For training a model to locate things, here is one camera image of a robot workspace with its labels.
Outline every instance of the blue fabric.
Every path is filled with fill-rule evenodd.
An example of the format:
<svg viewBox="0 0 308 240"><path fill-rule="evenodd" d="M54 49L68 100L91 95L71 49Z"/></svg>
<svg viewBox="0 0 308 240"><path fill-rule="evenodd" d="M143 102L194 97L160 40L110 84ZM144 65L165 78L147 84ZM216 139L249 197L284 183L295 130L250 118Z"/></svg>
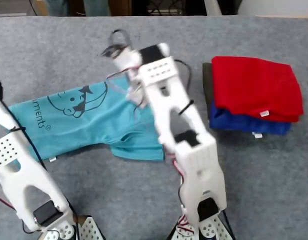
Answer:
<svg viewBox="0 0 308 240"><path fill-rule="evenodd" d="M227 109L217 108L213 100L210 108L209 127L212 129L285 135L290 130L291 123L266 121L248 115L232 114Z"/></svg>
<svg viewBox="0 0 308 240"><path fill-rule="evenodd" d="M122 89L125 77L111 80ZM151 109L138 108L105 82L74 88L10 107L42 159L93 144L108 144L116 156L163 160Z"/></svg>
<svg viewBox="0 0 308 240"><path fill-rule="evenodd" d="M48 15L53 17L70 16L70 0L45 0ZM87 17L107 17L110 15L108 0L84 0L84 9Z"/></svg>

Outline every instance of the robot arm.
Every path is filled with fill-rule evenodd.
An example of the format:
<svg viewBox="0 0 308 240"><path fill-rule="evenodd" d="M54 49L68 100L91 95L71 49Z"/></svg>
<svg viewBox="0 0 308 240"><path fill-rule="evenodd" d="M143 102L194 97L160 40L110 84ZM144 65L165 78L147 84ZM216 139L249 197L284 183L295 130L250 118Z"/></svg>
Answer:
<svg viewBox="0 0 308 240"><path fill-rule="evenodd" d="M0 139L0 183L16 215L30 231L50 230L62 233L68 240L75 234L73 213L69 203L48 172L29 153L29 142L2 101L0 84L0 125L9 133ZM50 201L31 211L26 189L34 186L50 197Z"/></svg>
<svg viewBox="0 0 308 240"><path fill-rule="evenodd" d="M212 219L227 206L224 175L216 140L189 99L168 45L160 43L138 51L130 45L112 44L103 55L112 58L120 71L127 71L127 97L138 105L150 105L158 141L175 155L174 166L182 176L182 212L197 233L200 222ZM170 129L172 110L178 111L190 126L177 136Z"/></svg>

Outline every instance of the folded red shirt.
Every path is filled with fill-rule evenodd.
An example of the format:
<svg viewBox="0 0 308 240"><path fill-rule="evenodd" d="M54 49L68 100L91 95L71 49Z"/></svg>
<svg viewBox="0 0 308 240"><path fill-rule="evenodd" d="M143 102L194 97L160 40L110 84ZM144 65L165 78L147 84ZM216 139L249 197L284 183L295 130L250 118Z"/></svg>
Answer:
<svg viewBox="0 0 308 240"><path fill-rule="evenodd" d="M300 86L288 64L215 56L212 75L217 108L278 122L298 122L304 113Z"/></svg>

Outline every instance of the white label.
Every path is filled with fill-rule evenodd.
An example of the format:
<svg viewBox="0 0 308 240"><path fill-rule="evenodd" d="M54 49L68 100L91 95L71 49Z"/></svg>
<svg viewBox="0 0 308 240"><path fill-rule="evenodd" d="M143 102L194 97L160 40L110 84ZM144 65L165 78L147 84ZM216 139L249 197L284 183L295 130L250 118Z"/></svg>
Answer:
<svg viewBox="0 0 308 240"><path fill-rule="evenodd" d="M270 112L267 110L267 111L262 111L259 113L259 115L263 118L263 117L266 117L268 115L270 115Z"/></svg>
<svg viewBox="0 0 308 240"><path fill-rule="evenodd" d="M256 139L261 139L261 138L263 138L263 135L262 135L262 133L260 133L260 132L252 132L252 134L254 135L254 137L255 137Z"/></svg>
<svg viewBox="0 0 308 240"><path fill-rule="evenodd" d="M51 157L50 159L48 159L50 162L54 162L54 161L56 161L57 160L57 158L56 158L56 156L54 156L54 157Z"/></svg>

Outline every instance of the gray felt mat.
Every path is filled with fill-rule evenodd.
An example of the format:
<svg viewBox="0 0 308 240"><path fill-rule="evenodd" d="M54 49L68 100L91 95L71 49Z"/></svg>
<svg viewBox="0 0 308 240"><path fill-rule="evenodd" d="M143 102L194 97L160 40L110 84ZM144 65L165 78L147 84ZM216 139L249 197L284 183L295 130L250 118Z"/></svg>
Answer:
<svg viewBox="0 0 308 240"><path fill-rule="evenodd" d="M206 126L202 63L216 55L234 55L292 65L305 115L287 136L255 140L248 133L212 133L237 239L308 240L308 19L0 18L6 103L104 80L116 68L100 53L116 28L130 32L135 48L166 42L172 55L192 66L190 95ZM186 69L180 69L185 79ZM180 214L179 176L171 164L119 159L100 145L63 155L47 167L77 212L93 215L108 240L162 240ZM21 221L0 204L0 239L37 237L23 234Z"/></svg>

